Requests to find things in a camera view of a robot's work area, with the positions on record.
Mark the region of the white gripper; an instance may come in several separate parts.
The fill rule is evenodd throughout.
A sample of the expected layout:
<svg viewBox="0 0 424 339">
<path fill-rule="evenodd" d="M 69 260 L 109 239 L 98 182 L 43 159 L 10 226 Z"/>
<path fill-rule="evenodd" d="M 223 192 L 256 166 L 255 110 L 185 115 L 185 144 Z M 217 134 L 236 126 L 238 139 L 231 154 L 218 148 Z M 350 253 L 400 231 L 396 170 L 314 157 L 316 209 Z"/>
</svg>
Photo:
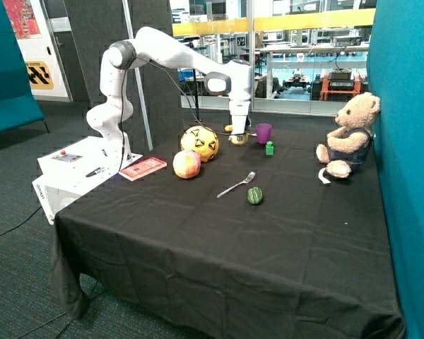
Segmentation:
<svg viewBox="0 0 424 339">
<path fill-rule="evenodd" d="M 233 135 L 242 135 L 247 133 L 249 122 L 249 105 L 250 101 L 229 101 L 229 110 L 231 116 L 231 124 L 233 127 Z"/>
</svg>

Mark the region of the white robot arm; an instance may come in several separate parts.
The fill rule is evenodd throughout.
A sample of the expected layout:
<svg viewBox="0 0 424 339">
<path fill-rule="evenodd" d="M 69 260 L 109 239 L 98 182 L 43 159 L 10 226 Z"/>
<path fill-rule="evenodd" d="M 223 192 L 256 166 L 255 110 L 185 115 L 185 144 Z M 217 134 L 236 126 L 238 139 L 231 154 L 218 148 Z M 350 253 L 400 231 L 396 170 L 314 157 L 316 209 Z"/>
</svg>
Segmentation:
<svg viewBox="0 0 424 339">
<path fill-rule="evenodd" d="M 103 54 L 100 92 L 106 100 L 87 113 L 88 124 L 105 140 L 108 162 L 125 166 L 132 161 L 129 138 L 119 126 L 134 112 L 125 93 L 126 73 L 150 61 L 169 69 L 190 68 L 202 72 L 210 94 L 227 95 L 229 98 L 232 119 L 230 141 L 235 145 L 247 142 L 254 80 L 250 63 L 233 59 L 219 64 L 159 30 L 143 27 L 135 38 L 115 42 Z"/>
</svg>

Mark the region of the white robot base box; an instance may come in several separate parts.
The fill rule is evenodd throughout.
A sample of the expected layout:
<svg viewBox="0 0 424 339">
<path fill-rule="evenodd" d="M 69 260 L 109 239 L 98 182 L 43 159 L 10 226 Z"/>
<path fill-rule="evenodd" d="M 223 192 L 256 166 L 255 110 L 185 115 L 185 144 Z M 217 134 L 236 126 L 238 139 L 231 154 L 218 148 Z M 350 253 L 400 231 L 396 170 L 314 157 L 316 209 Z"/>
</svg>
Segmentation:
<svg viewBox="0 0 424 339">
<path fill-rule="evenodd" d="M 142 157 L 106 145 L 104 138 L 88 136 L 37 159 L 42 175 L 33 188 L 49 224 L 60 210 Z"/>
</svg>

